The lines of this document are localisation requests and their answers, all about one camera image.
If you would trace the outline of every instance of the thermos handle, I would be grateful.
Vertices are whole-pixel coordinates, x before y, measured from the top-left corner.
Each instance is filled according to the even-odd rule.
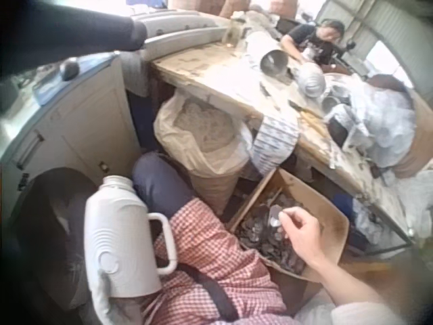
[[[166,276],[171,274],[177,267],[177,251],[175,246],[175,239],[171,232],[170,223],[165,215],[158,212],[149,213],[149,219],[158,220],[162,223],[162,232],[164,233],[165,245],[167,247],[168,265],[166,267],[159,267],[158,275]]]

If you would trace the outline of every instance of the pile of coins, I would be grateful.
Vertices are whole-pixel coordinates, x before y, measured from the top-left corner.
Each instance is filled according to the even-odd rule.
[[[305,262],[294,252],[289,239],[285,238],[286,233],[278,214],[282,207],[301,206],[299,202],[284,193],[278,193],[276,197],[275,193],[270,193],[265,203],[250,209],[236,229],[236,235],[248,248],[258,250],[266,259],[299,275],[305,268]]]

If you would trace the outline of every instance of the shoulder strap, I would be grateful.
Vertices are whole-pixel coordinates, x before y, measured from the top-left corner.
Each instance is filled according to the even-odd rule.
[[[179,271],[188,274],[196,283],[201,284],[208,292],[210,298],[218,309],[219,315],[226,322],[234,322],[239,319],[239,314],[233,304],[233,301],[227,296],[227,293],[219,285],[217,281],[203,274],[198,269],[188,264],[179,263],[177,265]]]

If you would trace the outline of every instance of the blue pants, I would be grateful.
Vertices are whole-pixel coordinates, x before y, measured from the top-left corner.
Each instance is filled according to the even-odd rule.
[[[194,198],[193,190],[156,152],[144,154],[135,163],[133,183],[149,212],[162,213],[168,219]],[[151,220],[150,227],[155,240],[161,233],[161,223]]]

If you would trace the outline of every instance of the metal wall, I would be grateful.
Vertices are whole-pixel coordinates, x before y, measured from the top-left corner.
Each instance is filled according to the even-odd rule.
[[[328,0],[317,20],[325,18],[345,23],[345,40],[352,37],[357,42],[351,53],[361,60],[381,40],[433,107],[433,26],[385,0]]]

